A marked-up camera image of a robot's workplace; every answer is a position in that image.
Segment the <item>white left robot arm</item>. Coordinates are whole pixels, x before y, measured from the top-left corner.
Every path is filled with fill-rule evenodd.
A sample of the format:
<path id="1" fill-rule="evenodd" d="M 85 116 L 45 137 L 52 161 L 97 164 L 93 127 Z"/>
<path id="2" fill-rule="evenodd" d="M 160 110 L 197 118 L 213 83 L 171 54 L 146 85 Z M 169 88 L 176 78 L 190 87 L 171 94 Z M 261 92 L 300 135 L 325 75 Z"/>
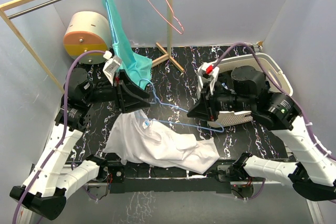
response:
<path id="1" fill-rule="evenodd" d="M 10 197 L 46 219 L 56 219 L 67 199 L 87 182 L 93 179 L 101 182 L 108 177 L 107 161 L 93 154 L 66 175 L 61 175 L 68 156 L 94 115 L 91 106 L 112 101 L 118 111 L 130 113 L 150 107 L 149 97 L 125 70 L 114 73 L 111 81 L 97 84 L 90 81 L 83 68 L 69 71 L 50 139 L 28 178 L 11 189 Z"/>

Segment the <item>white t shirt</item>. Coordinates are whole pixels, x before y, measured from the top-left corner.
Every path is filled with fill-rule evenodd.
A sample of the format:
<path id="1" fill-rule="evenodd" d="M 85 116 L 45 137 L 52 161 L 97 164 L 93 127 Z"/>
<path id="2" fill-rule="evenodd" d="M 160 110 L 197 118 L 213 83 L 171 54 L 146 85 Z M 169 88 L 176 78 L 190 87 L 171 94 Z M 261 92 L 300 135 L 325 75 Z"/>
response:
<path id="1" fill-rule="evenodd" d="M 205 173 L 219 159 L 214 141 L 198 141 L 194 134 L 178 134 L 156 120 L 149 120 L 142 110 L 118 116 L 103 151 L 117 154 L 123 165 L 146 163 L 198 174 Z"/>

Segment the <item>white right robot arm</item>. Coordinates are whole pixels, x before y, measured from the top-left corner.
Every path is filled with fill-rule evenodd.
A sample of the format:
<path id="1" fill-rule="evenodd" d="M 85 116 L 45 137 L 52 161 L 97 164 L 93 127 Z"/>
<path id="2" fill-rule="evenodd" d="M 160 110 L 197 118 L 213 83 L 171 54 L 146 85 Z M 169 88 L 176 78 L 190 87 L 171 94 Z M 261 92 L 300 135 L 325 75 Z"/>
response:
<path id="1" fill-rule="evenodd" d="M 220 112 L 248 111 L 254 121 L 280 138 L 292 151 L 295 162 L 277 162 L 242 153 L 229 168 L 240 180 L 260 177 L 292 186 L 311 201 L 335 201 L 335 161 L 318 139 L 308 132 L 303 112 L 293 99 L 271 92 L 263 72 L 241 66 L 230 73 L 233 89 L 212 78 L 188 111 L 189 118 L 215 122 Z"/>

